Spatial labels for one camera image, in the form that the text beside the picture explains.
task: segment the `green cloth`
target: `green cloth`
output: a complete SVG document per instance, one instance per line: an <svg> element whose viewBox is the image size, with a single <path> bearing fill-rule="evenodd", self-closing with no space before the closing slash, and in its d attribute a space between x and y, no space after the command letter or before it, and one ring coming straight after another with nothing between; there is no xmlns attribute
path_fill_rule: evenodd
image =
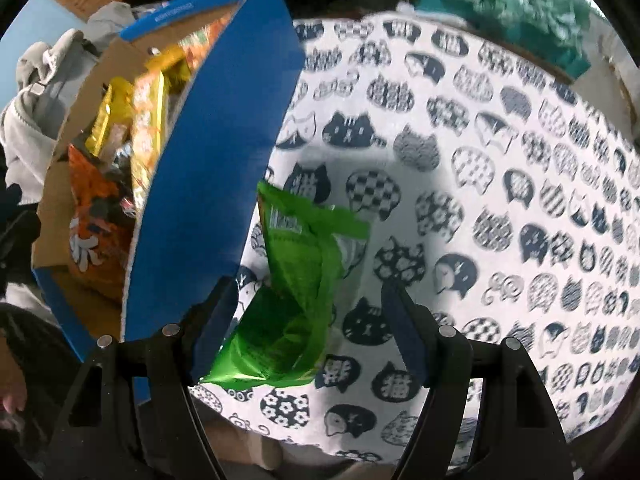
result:
<svg viewBox="0 0 640 480"><path fill-rule="evenodd" d="M580 0L416 0L415 8L464 18L495 41L523 47L577 78L589 67L582 48L591 8Z"/></svg>

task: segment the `cardboard box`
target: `cardboard box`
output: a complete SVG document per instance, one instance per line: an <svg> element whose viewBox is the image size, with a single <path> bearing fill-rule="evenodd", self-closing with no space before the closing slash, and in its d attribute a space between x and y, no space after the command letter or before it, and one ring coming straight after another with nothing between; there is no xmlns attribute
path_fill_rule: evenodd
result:
<svg viewBox="0 0 640 480"><path fill-rule="evenodd" d="M124 305L76 283L67 270L74 213L66 149L94 119L114 76L133 80L148 50L175 43L232 9L232 21L195 73L156 167L129 257ZM305 55L283 0L174 0L123 30L82 85L63 124L38 208L32 266L76 353L95 338L149 336L235 275L255 186Z"/></svg>

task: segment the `box flap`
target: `box flap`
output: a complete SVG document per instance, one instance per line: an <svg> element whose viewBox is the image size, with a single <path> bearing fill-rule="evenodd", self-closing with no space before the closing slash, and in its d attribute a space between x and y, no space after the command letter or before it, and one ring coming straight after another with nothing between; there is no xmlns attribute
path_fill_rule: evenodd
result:
<svg viewBox="0 0 640 480"><path fill-rule="evenodd" d="M130 259L125 338L178 322L235 275L305 54L283 0L244 0L192 81Z"/></svg>
<svg viewBox="0 0 640 480"><path fill-rule="evenodd" d="M131 44L138 49L144 56L148 57L151 54L150 48L156 47L159 50L164 49L166 46L177 43L184 37L191 34L194 30L198 30L205 25L209 25L216 19L224 16L226 13L233 11L236 5L231 4L225 7L217 7L215 9L201 12L194 16L189 16L178 22L173 22L166 27L153 30L144 36L137 38Z"/></svg>
<svg viewBox="0 0 640 480"><path fill-rule="evenodd" d="M125 41L132 42L169 23L175 23L178 20L183 20L194 14L215 7L228 6L239 1L240 0L172 0L167 6L156 10L156 12L145 16L122 30L120 37Z"/></svg>

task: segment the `white tablecloth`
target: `white tablecloth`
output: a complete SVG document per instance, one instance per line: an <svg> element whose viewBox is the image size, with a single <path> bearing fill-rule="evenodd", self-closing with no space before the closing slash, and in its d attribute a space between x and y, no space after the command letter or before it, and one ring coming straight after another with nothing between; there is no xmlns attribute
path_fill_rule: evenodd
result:
<svg viewBox="0 0 640 480"><path fill-rule="evenodd" d="M640 367L640 164L631 145L527 61L437 23L302 22L307 58L271 182L372 220L306 386L194 394L243 428L375 462L402 455L427 391L380 309L399 276L469 338L526 346L569 438L605 422ZM257 214L241 316L268 273ZM481 381L453 463L468 456Z"/></svg>

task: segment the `snack bag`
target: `snack bag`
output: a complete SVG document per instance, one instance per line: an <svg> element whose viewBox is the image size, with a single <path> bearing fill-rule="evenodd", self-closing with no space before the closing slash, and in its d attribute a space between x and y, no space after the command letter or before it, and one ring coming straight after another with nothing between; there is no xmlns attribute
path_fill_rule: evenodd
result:
<svg viewBox="0 0 640 480"><path fill-rule="evenodd" d="M133 120L132 94L133 85L129 81L121 77L111 79L84 143L87 151L104 164L113 162L116 150L127 140Z"/></svg>
<svg viewBox="0 0 640 480"><path fill-rule="evenodd" d="M192 72L194 72L207 57L209 50L211 50L213 44L220 34L222 34L222 31L225 30L226 24L231 21L231 15L232 13L228 12L178 42L184 51L187 63Z"/></svg>
<svg viewBox="0 0 640 480"><path fill-rule="evenodd" d="M324 360L334 286L369 225L341 208L258 184L258 209L271 271L202 381L244 390L313 380Z"/></svg>
<svg viewBox="0 0 640 480"><path fill-rule="evenodd" d="M130 161L133 197L142 210L156 163L166 142L172 104L191 77L184 52L176 44L147 62L148 72L136 78L131 129L133 157Z"/></svg>
<svg viewBox="0 0 640 480"><path fill-rule="evenodd" d="M120 207L123 213L136 218L136 207L133 200L133 190L131 186L131 157L133 148L128 140L120 146L113 157L113 162L102 170L102 174L107 180L118 184L120 190Z"/></svg>
<svg viewBox="0 0 640 480"><path fill-rule="evenodd" d="M122 301L134 220L122 211L118 185L73 144L68 147L76 211L69 224L69 269L80 282Z"/></svg>

